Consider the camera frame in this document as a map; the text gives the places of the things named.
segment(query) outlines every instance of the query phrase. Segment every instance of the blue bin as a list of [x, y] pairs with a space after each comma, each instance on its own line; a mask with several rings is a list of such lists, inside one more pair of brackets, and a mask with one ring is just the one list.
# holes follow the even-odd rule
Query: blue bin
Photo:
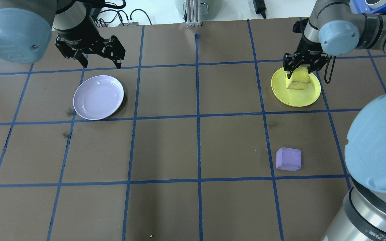
[[386, 3], [377, 9], [371, 9], [365, 0], [351, 0], [349, 2], [353, 13], [384, 13], [386, 12]]

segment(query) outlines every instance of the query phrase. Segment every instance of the foam cube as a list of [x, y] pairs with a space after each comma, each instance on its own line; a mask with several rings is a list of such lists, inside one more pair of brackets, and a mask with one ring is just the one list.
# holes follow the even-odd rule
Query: foam cube
[[291, 78], [285, 75], [285, 85], [288, 90], [304, 90], [311, 82], [307, 67], [298, 67]]
[[286, 171], [297, 171], [302, 167], [302, 151], [283, 147], [276, 152], [276, 168]]

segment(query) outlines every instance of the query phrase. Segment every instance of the light blue joint cap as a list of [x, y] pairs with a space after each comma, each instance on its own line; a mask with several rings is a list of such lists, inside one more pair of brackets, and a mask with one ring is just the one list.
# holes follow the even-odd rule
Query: light blue joint cap
[[357, 47], [360, 33], [357, 27], [344, 20], [334, 20], [326, 23], [318, 33], [323, 51], [329, 55], [344, 55]]
[[347, 138], [345, 160], [351, 176], [373, 191], [386, 193], [386, 95], [360, 111]]
[[52, 29], [34, 12], [0, 9], [0, 58], [31, 64], [39, 61], [49, 45]]

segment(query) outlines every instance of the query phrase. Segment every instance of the white wall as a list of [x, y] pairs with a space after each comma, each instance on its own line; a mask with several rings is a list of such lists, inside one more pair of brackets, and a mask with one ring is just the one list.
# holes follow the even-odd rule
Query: white wall
[[[121, 0], [109, 0], [110, 2], [121, 5]], [[252, 0], [222, 0], [223, 7], [215, 18], [207, 21], [221, 20], [245, 20], [262, 18], [254, 11]], [[288, 17], [308, 17], [314, 7], [316, 0], [265, 0], [267, 18], [288, 18]], [[127, 15], [134, 9], [143, 9], [150, 16], [153, 24], [181, 23], [184, 22], [182, 16], [176, 8], [176, 0], [126, 0], [126, 7], [123, 9]], [[110, 21], [115, 16], [115, 12], [105, 12], [100, 15], [105, 21]], [[136, 11], [132, 15], [132, 20], [141, 25], [149, 24], [147, 17], [141, 11]], [[114, 21], [110, 26], [117, 26], [120, 22]]]

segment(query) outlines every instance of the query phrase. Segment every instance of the yellow plate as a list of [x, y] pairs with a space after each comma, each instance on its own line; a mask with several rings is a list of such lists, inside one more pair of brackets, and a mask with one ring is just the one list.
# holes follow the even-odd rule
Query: yellow plate
[[285, 85], [285, 75], [284, 68], [280, 68], [274, 73], [271, 81], [274, 95], [284, 104], [302, 107], [311, 105], [320, 97], [321, 85], [313, 73], [309, 74], [311, 83], [304, 90], [288, 90]]

